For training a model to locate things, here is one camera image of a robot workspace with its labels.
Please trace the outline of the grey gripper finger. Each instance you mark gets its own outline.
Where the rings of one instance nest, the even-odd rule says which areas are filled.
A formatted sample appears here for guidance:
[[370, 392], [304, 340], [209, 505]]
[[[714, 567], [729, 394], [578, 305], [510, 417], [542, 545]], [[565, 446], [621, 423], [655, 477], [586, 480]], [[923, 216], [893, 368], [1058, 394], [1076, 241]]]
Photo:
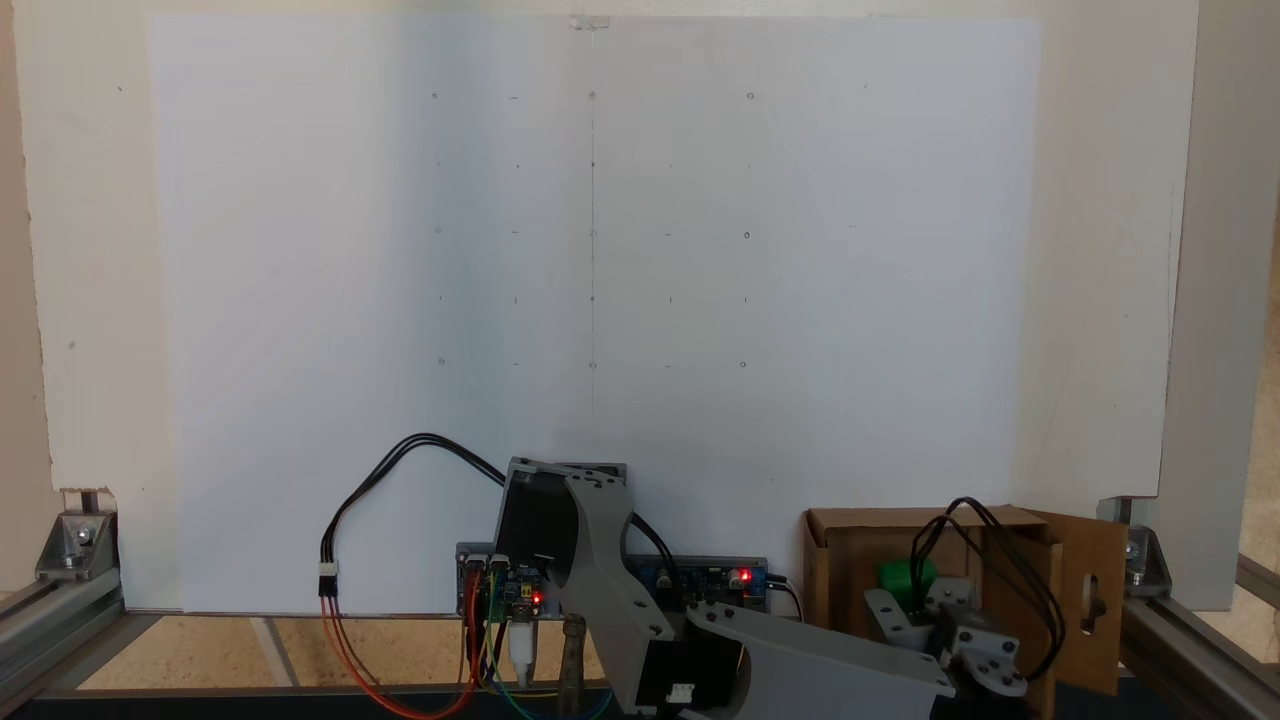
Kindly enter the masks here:
[[924, 611], [938, 614], [945, 605], [970, 607], [974, 600], [969, 577], [937, 577], [925, 591]]
[[864, 600], [873, 639], [932, 657], [941, 656], [936, 612], [909, 614], [890, 591], [882, 588], [865, 591]]

